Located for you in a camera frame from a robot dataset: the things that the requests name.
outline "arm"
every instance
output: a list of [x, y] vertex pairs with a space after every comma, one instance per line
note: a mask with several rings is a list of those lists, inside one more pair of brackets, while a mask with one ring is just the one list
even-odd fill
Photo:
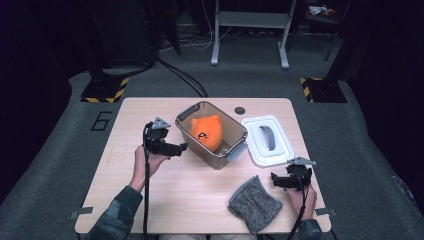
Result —
[[[149, 156], [150, 177], [168, 156]], [[135, 213], [140, 206], [143, 196], [141, 191], [145, 182], [144, 148], [139, 146], [135, 152], [133, 176], [125, 188], [113, 199], [110, 206], [100, 216], [88, 233], [86, 239], [126, 239], [134, 223]]]
[[[296, 212], [299, 213], [300, 208], [303, 204], [302, 192], [296, 191], [295, 189], [285, 189], [289, 195], [289, 198], [293, 204], [293, 207], [296, 209]], [[313, 219], [315, 204], [317, 201], [317, 193], [309, 186], [308, 189], [305, 189], [308, 192], [308, 196], [305, 202], [305, 212], [302, 216], [302, 221], [298, 227], [300, 239], [301, 240], [326, 240], [327, 238], [322, 233], [322, 230], [317, 222]]]

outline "camouflage sleeve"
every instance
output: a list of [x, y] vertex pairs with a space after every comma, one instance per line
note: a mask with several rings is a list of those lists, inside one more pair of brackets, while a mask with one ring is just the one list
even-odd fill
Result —
[[126, 239], [142, 200], [139, 192], [126, 186], [100, 216], [86, 239]]
[[298, 227], [301, 240], [326, 240], [315, 219], [303, 220]]

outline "table leg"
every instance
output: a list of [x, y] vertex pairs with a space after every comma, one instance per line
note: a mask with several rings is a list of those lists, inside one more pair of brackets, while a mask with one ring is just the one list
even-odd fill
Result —
[[295, 7], [296, 7], [296, 0], [292, 0], [292, 3], [290, 4], [290, 10], [287, 15], [286, 26], [284, 27], [283, 38], [281, 39], [281, 42], [278, 42], [278, 51], [280, 52], [281, 67], [283, 67], [283, 69], [285, 70], [289, 69], [289, 60], [287, 59], [287, 53], [286, 53], [285, 47], [286, 47], [287, 37], [289, 36], [290, 25], [293, 19], [293, 13], [294, 13]]
[[215, 6], [215, 42], [213, 44], [213, 52], [212, 52], [212, 66], [218, 65], [218, 57], [219, 57], [219, 0], [216, 0]]

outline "yellow and black hazard tape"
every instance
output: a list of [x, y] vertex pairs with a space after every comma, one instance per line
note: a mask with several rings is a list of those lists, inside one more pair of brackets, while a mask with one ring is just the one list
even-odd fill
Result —
[[121, 85], [119, 86], [118, 91], [116, 92], [114, 97], [110, 98], [96, 98], [96, 97], [81, 97], [81, 102], [91, 102], [91, 103], [101, 103], [101, 102], [118, 102], [121, 99], [122, 94], [124, 94], [125, 87], [127, 86], [129, 79], [126, 78], [122, 80]]
[[303, 93], [305, 94], [306, 100], [308, 102], [314, 102], [311, 90], [308, 87], [307, 80], [322, 81], [322, 78], [300, 78], [300, 83], [302, 84]]

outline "gray carpet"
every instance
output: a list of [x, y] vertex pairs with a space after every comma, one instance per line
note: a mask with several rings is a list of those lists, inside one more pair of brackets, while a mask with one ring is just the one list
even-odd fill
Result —
[[[324, 62], [329, 42], [299, 36], [289, 52], [290, 69], [280, 67], [275, 38], [233, 39], [222, 43], [219, 65], [212, 67], [212, 46], [203, 51], [183, 47], [160, 57], [191, 74], [210, 97], [288, 98], [315, 167], [339, 239], [424, 239], [424, 219], [398, 188], [396, 174], [367, 135], [361, 109], [346, 82], [348, 103], [308, 103], [300, 77], [324, 77], [340, 42]], [[44, 147], [0, 207], [0, 239], [76, 239], [77, 210], [90, 187], [121, 101], [81, 103], [90, 77], [70, 79], [69, 106]], [[130, 78], [126, 97], [198, 97], [159, 63]], [[101, 111], [110, 114], [105, 131], [90, 131]], [[273, 235], [284, 239], [286, 235]]]

